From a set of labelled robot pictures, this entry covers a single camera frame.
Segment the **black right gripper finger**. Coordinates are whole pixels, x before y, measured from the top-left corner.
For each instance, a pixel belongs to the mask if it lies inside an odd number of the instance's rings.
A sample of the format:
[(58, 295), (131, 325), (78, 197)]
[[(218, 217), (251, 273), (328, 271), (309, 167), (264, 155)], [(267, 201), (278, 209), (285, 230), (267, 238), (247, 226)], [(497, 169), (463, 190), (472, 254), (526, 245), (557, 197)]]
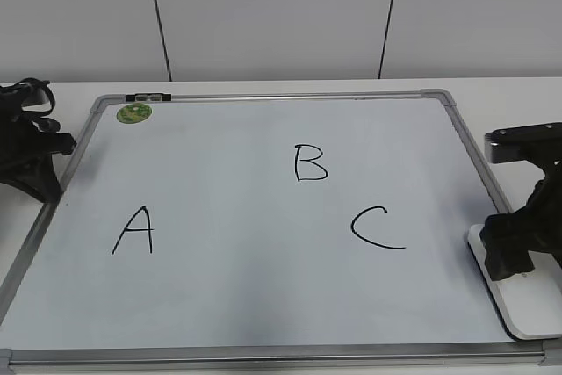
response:
[(486, 218), (479, 238), (486, 251), (485, 267), (492, 281), (535, 269), (522, 241), (524, 224), (525, 219), (519, 213), (494, 214)]

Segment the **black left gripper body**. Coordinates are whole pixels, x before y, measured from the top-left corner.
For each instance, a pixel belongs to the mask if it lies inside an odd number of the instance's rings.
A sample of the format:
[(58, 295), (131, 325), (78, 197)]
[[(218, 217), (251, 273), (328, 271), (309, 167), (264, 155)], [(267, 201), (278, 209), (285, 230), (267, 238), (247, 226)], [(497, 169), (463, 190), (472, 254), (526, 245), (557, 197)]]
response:
[(48, 80), (28, 77), (1, 88), (1, 183), (42, 203), (61, 199), (53, 156), (72, 155), (76, 140), (49, 115), (56, 106)]

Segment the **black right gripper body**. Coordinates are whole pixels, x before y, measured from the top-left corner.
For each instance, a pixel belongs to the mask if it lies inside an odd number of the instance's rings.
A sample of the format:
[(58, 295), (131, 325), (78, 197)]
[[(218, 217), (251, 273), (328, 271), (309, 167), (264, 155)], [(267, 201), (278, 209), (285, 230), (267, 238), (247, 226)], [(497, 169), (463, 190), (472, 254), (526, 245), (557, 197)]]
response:
[(528, 223), (524, 256), (530, 252), (561, 256), (561, 161), (532, 159), (544, 173), (524, 207)]

